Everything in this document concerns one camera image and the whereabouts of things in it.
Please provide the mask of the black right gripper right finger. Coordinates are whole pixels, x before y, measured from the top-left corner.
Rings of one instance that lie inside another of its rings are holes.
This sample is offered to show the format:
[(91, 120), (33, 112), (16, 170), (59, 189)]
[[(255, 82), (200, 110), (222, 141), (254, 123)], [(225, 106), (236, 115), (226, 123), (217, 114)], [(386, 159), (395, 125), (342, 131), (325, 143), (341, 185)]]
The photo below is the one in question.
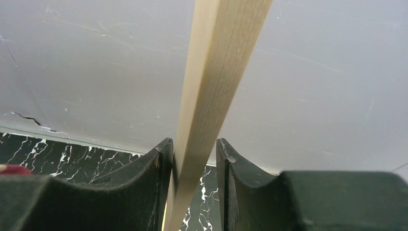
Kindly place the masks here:
[(224, 139), (216, 142), (224, 231), (405, 231), (408, 185), (379, 171), (271, 175)]

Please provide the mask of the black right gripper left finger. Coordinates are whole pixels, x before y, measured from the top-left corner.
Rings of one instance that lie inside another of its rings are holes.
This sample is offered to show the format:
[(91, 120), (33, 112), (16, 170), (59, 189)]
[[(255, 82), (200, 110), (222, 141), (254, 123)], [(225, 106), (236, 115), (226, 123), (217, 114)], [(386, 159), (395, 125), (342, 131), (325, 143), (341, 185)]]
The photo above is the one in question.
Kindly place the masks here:
[(92, 183), (46, 175), (0, 178), (3, 231), (159, 231), (173, 161), (165, 138), (147, 154)]

